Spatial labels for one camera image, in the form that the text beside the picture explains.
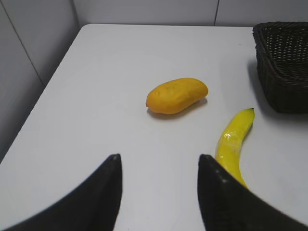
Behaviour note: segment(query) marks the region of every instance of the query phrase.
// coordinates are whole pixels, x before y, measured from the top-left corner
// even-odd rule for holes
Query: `white table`
[[[179,115],[148,113],[149,91],[180,77],[207,84],[207,103]],[[252,28],[85,26],[0,165],[0,230],[58,201],[121,153],[115,231],[204,231],[199,155],[214,155],[228,122],[248,107],[256,118],[242,149],[243,178],[308,224],[308,117],[269,108]]]

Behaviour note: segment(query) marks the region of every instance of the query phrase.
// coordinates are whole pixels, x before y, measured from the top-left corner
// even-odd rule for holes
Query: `wall tile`
[[[214,25],[218,0],[75,0],[80,24]]]
[[[308,21],[307,0],[220,0],[217,26],[253,26],[263,22]]]
[[[0,4],[0,162],[43,91]]]
[[[79,31],[70,0],[2,0],[46,85]]]

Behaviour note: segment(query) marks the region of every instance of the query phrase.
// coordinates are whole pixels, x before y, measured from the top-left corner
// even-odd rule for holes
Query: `mango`
[[[155,113],[175,114],[208,94],[207,86],[195,78],[179,78],[163,83],[152,90],[146,106]]]

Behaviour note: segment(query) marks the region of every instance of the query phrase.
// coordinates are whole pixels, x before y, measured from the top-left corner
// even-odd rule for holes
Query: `dark brown basket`
[[[308,113],[308,23],[261,23],[253,32],[269,104],[280,113]]]

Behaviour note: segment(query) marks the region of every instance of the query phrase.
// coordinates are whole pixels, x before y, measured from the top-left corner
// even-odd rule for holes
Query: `banana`
[[[254,122],[253,108],[240,111],[222,133],[216,150],[215,159],[243,186],[246,186],[239,168],[239,156],[243,139]]]

